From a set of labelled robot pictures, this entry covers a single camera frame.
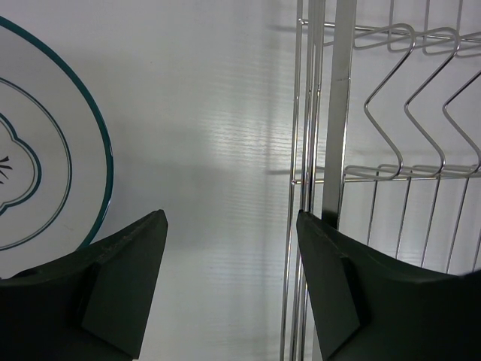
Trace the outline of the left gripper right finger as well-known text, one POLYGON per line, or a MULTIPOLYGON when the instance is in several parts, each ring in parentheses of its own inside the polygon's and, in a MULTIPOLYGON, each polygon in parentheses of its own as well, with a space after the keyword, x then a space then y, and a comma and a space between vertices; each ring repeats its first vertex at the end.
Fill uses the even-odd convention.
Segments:
POLYGON ((478 360, 480 273, 381 253, 300 211, 298 243, 324 360, 478 360))

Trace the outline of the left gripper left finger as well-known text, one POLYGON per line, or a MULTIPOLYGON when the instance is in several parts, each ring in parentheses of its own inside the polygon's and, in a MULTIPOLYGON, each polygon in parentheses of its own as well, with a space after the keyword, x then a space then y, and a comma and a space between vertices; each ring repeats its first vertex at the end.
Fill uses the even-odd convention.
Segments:
POLYGON ((1 282, 3 360, 137 360, 168 234, 153 211, 1 282))

